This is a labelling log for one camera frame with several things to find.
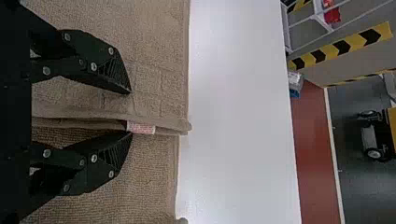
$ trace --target white object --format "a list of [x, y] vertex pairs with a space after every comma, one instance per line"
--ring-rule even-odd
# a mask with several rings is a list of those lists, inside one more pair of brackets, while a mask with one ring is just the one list
[[177, 217], [301, 223], [279, 3], [192, 0], [190, 22]]
[[128, 120], [126, 123], [126, 131], [129, 131], [131, 133], [155, 134], [155, 126], [148, 124], [134, 123]]

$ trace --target folded towel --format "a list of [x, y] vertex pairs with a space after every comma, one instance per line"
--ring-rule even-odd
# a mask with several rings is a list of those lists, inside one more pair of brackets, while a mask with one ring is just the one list
[[49, 0], [26, 6], [58, 29], [83, 30], [115, 46], [133, 88], [120, 95], [56, 77], [33, 86], [33, 117], [129, 120], [175, 133], [191, 129], [189, 0]]

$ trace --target gray floor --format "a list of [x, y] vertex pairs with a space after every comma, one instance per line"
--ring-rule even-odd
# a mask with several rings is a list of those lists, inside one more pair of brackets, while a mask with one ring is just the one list
[[390, 107], [380, 77], [329, 89], [335, 150], [347, 224], [396, 223], [396, 161], [362, 155], [356, 114]]

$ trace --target floor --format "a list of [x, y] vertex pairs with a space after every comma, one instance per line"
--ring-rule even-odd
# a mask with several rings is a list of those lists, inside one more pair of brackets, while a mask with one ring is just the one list
[[305, 82], [291, 100], [294, 145], [304, 224], [338, 224], [340, 215], [324, 90]]
[[328, 93], [346, 223], [396, 223], [396, 161], [364, 158], [355, 121], [361, 111], [390, 107], [382, 79], [371, 77]]

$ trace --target white shelf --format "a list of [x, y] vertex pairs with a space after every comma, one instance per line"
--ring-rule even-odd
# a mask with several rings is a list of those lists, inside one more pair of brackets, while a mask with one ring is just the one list
[[338, 3], [332, 7], [328, 7], [328, 8], [323, 8], [323, 4], [322, 4], [322, 0], [313, 0], [312, 1], [312, 6], [314, 8], [314, 14], [304, 18], [300, 21], [295, 22], [294, 24], [289, 24], [289, 15], [287, 13], [288, 7], [286, 7], [284, 4], [281, 3], [282, 6], [282, 20], [283, 20], [283, 25], [284, 25], [284, 32], [285, 32], [285, 47], [288, 51], [288, 53], [293, 53], [295, 51], [295, 49], [292, 47], [291, 45], [291, 41], [290, 41], [290, 29], [302, 24], [306, 21], [316, 21], [317, 23], [319, 23], [324, 29], [326, 29], [327, 34], [329, 35], [330, 33], [334, 32], [334, 29], [332, 28], [332, 26], [330, 24], [328, 24], [325, 19], [324, 19], [324, 14], [334, 8], [340, 7], [346, 3], [348, 3], [350, 0], [344, 0], [341, 3]]

